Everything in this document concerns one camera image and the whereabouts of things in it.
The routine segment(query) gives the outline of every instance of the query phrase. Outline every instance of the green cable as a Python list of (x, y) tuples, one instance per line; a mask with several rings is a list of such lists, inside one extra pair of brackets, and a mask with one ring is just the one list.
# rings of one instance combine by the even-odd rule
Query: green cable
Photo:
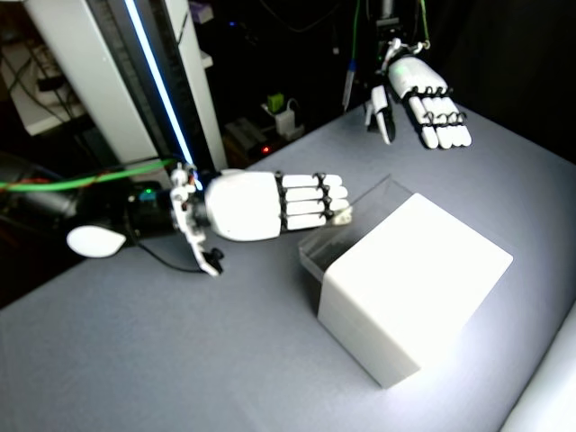
[(354, 15), (354, 32), (352, 33), (352, 60), (356, 60), (356, 30), (358, 27), (359, 15), (360, 15), (360, 0), (356, 0), (356, 12)]
[(7, 182), (0, 182), (0, 189), (5, 189), (10, 192), (65, 191), (67, 189), (76, 189), (78, 187), (88, 186), (94, 183), (111, 182), (113, 180), (120, 180), (121, 178), (137, 176), (138, 174), (145, 174), (147, 172), (165, 167), (173, 161), (173, 159), (160, 160), (153, 164), (148, 164), (139, 168), (128, 169), (126, 171), (121, 171), (120, 173), (92, 175), (89, 177), (78, 178), (77, 180), (69, 180), (50, 184), (10, 184)]
[(426, 2), (425, 0), (420, 0), (420, 6), (422, 8), (422, 23), (424, 24), (424, 37), (426, 41), (430, 41), (428, 36), (428, 18), (426, 17)]

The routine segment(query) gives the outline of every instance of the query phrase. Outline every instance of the gray table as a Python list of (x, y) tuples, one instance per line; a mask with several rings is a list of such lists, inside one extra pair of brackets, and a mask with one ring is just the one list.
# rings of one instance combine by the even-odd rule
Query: gray table
[(473, 113), (472, 147), (448, 151), (395, 117), (391, 147), (357, 109), (256, 167), (338, 173), (353, 198), (392, 173), (514, 255), (442, 364), (380, 390), (316, 320), (305, 233), (211, 238), (216, 279), (126, 249), (0, 312), (0, 430), (496, 430), (576, 294), (576, 166)]

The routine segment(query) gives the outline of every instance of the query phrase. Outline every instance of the white box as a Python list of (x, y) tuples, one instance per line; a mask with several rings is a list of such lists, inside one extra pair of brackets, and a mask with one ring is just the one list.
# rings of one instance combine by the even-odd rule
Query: white box
[(329, 266), (318, 318), (389, 388), (446, 352), (511, 262), (414, 194)]

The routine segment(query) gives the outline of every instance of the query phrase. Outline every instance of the blue light strip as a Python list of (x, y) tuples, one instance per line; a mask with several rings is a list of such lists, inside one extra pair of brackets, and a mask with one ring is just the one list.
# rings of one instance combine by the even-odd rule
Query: blue light strip
[(190, 165), (193, 165), (194, 162), (192, 161), (192, 155), (188, 150), (188, 145), (186, 144), (184, 134), (182, 133), (182, 129), (180, 129), (180, 124), (176, 118), (176, 113), (174, 112), (174, 108), (170, 102), (170, 97), (168, 96), (168, 92), (164, 86), (164, 81), (162, 80), (160, 71), (158, 70), (158, 64), (156, 63), (156, 59), (152, 53), (152, 48), (148, 42), (148, 37), (146, 36), (146, 32), (142, 26), (142, 21), (140, 20), (138, 9), (134, 4), (134, 0), (124, 0), (124, 3), (128, 8), (128, 14), (130, 15), (130, 19), (134, 25), (134, 30), (138, 36), (140, 46), (144, 51), (144, 57), (146, 57), (148, 67), (150, 68), (150, 72), (152, 72), (152, 76), (154, 77), (154, 82), (156, 83), (156, 87), (160, 93), (160, 98), (162, 99), (162, 103), (164, 104), (164, 108), (166, 109), (166, 113), (170, 119), (170, 124), (172, 124), (172, 128), (174, 129), (174, 133), (176, 135), (176, 139), (178, 140), (178, 144), (180, 145), (180, 149), (182, 150), (182, 154), (184, 155), (184, 159), (186, 159), (186, 162), (188, 162)]

